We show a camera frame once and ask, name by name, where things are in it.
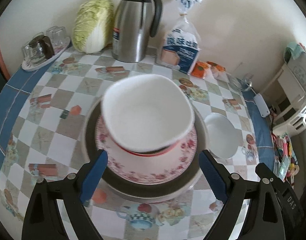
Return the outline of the white oval tray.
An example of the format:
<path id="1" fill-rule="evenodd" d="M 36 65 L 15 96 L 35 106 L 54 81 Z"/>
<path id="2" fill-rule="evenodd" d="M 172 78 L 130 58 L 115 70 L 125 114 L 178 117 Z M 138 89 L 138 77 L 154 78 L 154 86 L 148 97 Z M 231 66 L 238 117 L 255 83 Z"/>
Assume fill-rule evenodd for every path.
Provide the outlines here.
<path id="1" fill-rule="evenodd" d="M 33 72 L 41 69 L 44 66 L 52 63 L 60 57 L 60 55 L 69 47 L 71 39 L 66 37 L 64 43 L 58 50 L 55 50 L 54 54 L 51 55 L 51 44 L 42 42 L 35 48 L 29 47 L 29 55 L 26 57 L 21 64 L 21 68 L 26 72 Z"/>

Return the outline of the floral rimmed white plate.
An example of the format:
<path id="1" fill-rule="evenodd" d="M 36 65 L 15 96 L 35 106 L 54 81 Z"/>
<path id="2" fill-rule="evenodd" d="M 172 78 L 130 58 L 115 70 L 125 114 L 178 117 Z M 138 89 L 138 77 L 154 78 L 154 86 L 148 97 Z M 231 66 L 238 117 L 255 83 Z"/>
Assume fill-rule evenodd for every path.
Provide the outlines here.
<path id="1" fill-rule="evenodd" d="M 107 152 L 108 167 L 114 174 L 132 183 L 158 185 L 179 177 L 190 166 L 197 150 L 197 132 L 192 128 L 183 139 L 158 153 L 139 154 L 116 144 L 100 116 L 95 142 Z"/>

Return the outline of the white power adapter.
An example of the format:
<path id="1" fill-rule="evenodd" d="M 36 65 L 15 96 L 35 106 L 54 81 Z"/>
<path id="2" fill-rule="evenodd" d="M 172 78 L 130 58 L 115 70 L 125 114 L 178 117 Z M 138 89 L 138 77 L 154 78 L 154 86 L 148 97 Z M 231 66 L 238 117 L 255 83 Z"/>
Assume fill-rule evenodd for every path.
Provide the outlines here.
<path id="1" fill-rule="evenodd" d="M 256 94 L 254 96 L 254 102 L 258 108 L 261 117 L 266 118 L 267 116 L 270 115 L 270 110 L 261 94 Z"/>

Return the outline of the stainless steel thermos jug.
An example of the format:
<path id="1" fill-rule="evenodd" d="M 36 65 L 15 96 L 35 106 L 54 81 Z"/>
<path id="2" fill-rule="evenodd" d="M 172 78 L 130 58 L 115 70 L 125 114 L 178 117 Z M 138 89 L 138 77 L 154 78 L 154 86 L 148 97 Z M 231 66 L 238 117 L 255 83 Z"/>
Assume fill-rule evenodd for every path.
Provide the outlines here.
<path id="1" fill-rule="evenodd" d="M 150 37 L 158 32 L 161 0 L 121 0 L 114 17 L 112 55 L 122 62 L 142 61 Z"/>

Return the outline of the small white round bowl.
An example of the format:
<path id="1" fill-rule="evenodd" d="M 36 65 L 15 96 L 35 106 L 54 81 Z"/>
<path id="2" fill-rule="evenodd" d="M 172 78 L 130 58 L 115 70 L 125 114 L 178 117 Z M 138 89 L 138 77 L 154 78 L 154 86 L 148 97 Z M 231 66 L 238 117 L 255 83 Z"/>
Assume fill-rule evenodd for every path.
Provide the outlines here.
<path id="1" fill-rule="evenodd" d="M 216 158 L 229 159 L 238 149 L 237 130 L 233 124 L 219 113 L 211 113 L 205 119 L 206 149 Z"/>

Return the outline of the red rimmed strawberry bowl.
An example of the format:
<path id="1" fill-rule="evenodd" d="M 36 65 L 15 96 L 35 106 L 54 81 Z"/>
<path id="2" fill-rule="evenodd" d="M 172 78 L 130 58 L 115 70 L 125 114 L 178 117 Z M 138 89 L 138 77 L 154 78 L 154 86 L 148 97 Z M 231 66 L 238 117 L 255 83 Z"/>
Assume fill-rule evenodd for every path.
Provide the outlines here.
<path id="1" fill-rule="evenodd" d="M 123 151 L 128 152 L 129 154 L 132 154 L 132 155 L 140 156 L 140 157 L 153 157 L 153 156 L 163 155 L 163 154 L 171 151 L 175 146 L 176 146 L 176 144 L 172 144 L 172 145 L 169 145 L 167 147 L 164 147 L 164 148 L 161 148 L 161 149 L 158 149 L 158 150 L 155 150 L 155 151 L 135 152 L 135 151 L 127 150 L 127 149 L 123 148 L 122 146 L 118 145 L 118 147 L 121 148 Z"/>

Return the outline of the toast bread bag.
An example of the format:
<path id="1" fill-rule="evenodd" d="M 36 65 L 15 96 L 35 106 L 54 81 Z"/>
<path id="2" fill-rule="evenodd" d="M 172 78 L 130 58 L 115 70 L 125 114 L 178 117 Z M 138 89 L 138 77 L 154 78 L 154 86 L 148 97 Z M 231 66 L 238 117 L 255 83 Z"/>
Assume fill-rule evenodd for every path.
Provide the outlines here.
<path id="1" fill-rule="evenodd" d="M 201 38 L 195 26 L 189 22 L 187 14 L 202 0 L 175 0 L 179 12 L 176 24 L 166 31 L 158 49 L 156 63 L 189 74 L 200 51 Z"/>

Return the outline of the clear glass mug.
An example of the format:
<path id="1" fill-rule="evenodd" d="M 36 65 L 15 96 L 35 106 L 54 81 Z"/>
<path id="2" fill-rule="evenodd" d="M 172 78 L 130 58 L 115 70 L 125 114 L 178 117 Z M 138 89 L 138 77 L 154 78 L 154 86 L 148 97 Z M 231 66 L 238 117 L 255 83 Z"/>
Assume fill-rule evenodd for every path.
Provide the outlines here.
<path id="1" fill-rule="evenodd" d="M 253 74 L 247 73 L 241 79 L 237 79 L 242 92 L 250 91 L 253 88 Z"/>

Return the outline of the white plastic basket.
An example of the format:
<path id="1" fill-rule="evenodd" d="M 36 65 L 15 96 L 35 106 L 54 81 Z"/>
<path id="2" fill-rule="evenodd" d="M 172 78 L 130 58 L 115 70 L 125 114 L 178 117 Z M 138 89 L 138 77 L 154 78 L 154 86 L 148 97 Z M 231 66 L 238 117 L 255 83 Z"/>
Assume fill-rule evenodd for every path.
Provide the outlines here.
<path id="1" fill-rule="evenodd" d="M 299 135 L 306 130 L 306 100 L 301 108 L 297 110 L 290 118 L 273 127 L 274 135 L 282 136 L 287 134 L 289 137 Z"/>

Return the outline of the white shelf unit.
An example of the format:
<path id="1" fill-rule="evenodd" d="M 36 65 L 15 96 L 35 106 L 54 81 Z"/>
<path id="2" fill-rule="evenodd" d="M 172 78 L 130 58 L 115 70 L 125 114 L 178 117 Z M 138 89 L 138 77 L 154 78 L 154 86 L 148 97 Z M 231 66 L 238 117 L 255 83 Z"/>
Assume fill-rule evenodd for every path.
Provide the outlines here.
<path id="1" fill-rule="evenodd" d="M 295 110 L 301 108 L 306 99 L 306 92 L 296 76 L 285 63 L 275 74 L 275 76 L 264 86 L 264 88 L 260 91 L 260 94 L 262 96 L 266 95 L 268 98 L 272 99 L 272 92 L 268 92 L 268 90 L 276 81 L 282 87 L 282 90 L 289 100 L 291 107 Z"/>

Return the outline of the upturned clear glass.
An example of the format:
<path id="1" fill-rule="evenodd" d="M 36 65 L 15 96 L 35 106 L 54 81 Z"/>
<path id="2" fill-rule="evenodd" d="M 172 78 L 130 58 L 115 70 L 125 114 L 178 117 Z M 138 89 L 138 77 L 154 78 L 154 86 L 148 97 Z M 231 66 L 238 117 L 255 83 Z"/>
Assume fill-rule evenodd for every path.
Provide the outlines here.
<path id="1" fill-rule="evenodd" d="M 64 44 L 67 37 L 66 28 L 53 26 L 46 30 L 46 36 L 50 38 L 53 48 L 59 48 Z"/>

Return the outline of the orange snack packet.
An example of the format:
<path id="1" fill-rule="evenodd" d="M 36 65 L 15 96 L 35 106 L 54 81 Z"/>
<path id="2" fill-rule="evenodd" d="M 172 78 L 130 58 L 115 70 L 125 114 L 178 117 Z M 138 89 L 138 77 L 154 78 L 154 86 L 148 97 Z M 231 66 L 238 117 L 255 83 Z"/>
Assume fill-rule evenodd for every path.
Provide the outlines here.
<path id="1" fill-rule="evenodd" d="M 205 79 L 207 76 L 212 75 L 216 79 L 226 78 L 225 76 L 226 69 L 214 62 L 211 61 L 197 61 L 190 72 L 190 75 Z"/>

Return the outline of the napa cabbage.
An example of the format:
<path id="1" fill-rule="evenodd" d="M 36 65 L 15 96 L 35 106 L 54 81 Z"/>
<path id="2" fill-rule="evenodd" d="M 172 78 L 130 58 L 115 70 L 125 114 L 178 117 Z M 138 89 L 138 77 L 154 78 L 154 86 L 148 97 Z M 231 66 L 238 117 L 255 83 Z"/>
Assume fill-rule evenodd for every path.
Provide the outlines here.
<path id="1" fill-rule="evenodd" d="M 111 0 L 90 0 L 83 3 L 74 22 L 73 47 L 86 54 L 104 49 L 110 42 L 114 24 L 114 4 Z"/>

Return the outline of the white squarish bowl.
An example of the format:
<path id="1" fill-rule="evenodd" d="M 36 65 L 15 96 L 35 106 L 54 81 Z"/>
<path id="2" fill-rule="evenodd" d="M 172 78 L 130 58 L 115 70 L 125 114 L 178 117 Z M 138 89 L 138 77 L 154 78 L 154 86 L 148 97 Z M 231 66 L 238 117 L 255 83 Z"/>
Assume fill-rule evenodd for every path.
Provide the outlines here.
<path id="1" fill-rule="evenodd" d="M 136 153 L 174 144 L 195 122 L 183 91 L 171 79 L 157 74 L 127 77 L 110 85 L 101 100 L 101 114 L 112 139 Z"/>

